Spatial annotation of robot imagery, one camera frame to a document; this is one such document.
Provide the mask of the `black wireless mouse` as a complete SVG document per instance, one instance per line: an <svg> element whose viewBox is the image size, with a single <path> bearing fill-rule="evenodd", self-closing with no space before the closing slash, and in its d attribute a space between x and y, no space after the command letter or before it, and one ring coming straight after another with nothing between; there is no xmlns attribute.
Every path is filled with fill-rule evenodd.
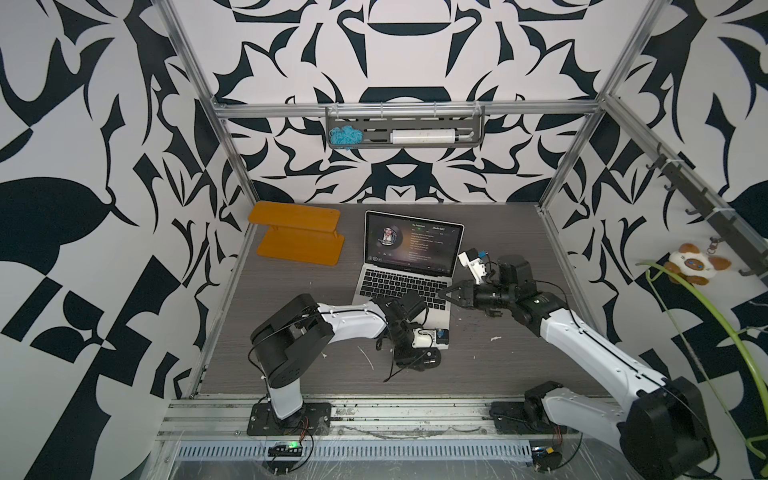
<svg viewBox="0 0 768 480"><path fill-rule="evenodd" d="M438 367L441 360L441 352L436 348L415 349L397 357L395 364L400 369L426 371Z"/></svg>

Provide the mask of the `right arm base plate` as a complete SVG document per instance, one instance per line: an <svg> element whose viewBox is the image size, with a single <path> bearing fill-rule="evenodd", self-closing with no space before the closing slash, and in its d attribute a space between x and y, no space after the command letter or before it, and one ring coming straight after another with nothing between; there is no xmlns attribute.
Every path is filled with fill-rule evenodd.
<svg viewBox="0 0 768 480"><path fill-rule="evenodd" d="M550 423L543 415L529 414L526 412L526 404L520 401L492 402L489 416L494 422L498 434L524 435L524 434L556 434L570 433L563 425Z"/></svg>

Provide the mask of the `silver laptop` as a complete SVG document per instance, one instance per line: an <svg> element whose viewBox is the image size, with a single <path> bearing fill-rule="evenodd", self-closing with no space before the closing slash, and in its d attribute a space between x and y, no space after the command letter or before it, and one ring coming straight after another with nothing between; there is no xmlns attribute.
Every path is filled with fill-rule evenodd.
<svg viewBox="0 0 768 480"><path fill-rule="evenodd" d="M451 286L464 226L442 220L368 210L364 259L353 302L401 297L414 291L428 308L428 329L450 327L451 306L438 292Z"/></svg>

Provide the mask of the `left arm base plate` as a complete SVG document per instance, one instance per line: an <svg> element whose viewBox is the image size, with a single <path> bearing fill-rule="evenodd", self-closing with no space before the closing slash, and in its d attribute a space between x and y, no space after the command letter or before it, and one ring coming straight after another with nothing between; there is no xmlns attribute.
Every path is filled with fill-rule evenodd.
<svg viewBox="0 0 768 480"><path fill-rule="evenodd" d="M246 434L251 437L286 436L294 434L326 434L330 429L332 405L328 402L310 402L285 419L279 419L270 403L253 406Z"/></svg>

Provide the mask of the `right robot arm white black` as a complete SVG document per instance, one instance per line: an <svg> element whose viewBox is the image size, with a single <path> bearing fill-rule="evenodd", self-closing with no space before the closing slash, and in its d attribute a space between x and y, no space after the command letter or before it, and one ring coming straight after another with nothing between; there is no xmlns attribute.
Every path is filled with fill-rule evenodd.
<svg viewBox="0 0 768 480"><path fill-rule="evenodd" d="M490 260L469 249L458 256L471 279L440 291L466 310L498 317L508 311L535 337L556 347L610 395L604 402L555 381L524 394L528 422L568 427L621 452L645 479L707 479L699 465L719 460L700 390L671 379L630 355L590 327L565 298L539 289L528 261L519 255Z"/></svg>

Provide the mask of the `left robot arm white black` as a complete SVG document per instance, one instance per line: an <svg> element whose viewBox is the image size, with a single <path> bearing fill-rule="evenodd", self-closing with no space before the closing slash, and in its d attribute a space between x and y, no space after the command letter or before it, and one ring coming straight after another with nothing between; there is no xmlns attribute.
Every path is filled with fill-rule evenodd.
<svg viewBox="0 0 768 480"><path fill-rule="evenodd" d="M331 343L388 340L392 375L437 367L449 333L429 328L429 313L425 301L413 291L346 306L318 303L311 295L300 294L251 333L248 358L262 372L274 416L284 421L303 409L300 379Z"/></svg>

